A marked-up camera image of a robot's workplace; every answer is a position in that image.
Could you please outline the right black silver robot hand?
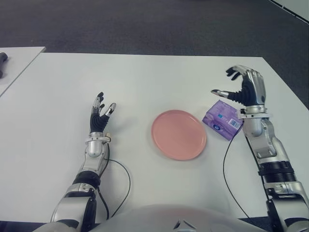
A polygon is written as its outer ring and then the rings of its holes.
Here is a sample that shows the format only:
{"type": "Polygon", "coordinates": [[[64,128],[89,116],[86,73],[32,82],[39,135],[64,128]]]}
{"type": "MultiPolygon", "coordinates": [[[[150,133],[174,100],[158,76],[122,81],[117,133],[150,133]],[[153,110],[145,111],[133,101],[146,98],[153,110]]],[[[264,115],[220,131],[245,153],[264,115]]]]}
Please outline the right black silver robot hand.
{"type": "Polygon", "coordinates": [[[232,81],[236,80],[239,76],[242,77],[241,90],[230,92],[213,89],[211,91],[212,94],[238,102],[246,107],[265,105],[266,89],[264,79],[258,71],[243,65],[235,65],[225,72],[227,77],[232,77],[232,81]]]}

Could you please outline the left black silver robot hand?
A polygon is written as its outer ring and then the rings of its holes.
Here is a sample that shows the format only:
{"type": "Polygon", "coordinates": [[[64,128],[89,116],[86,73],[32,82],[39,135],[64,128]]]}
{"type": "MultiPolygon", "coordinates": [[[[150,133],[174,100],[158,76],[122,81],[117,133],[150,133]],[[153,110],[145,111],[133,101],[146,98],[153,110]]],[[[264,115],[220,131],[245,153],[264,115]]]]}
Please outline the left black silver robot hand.
{"type": "Polygon", "coordinates": [[[108,124],[109,118],[116,109],[116,103],[112,103],[103,115],[100,115],[101,110],[104,108],[103,104],[104,93],[100,92],[92,105],[90,115],[90,133],[99,132],[102,133],[108,124]]]}

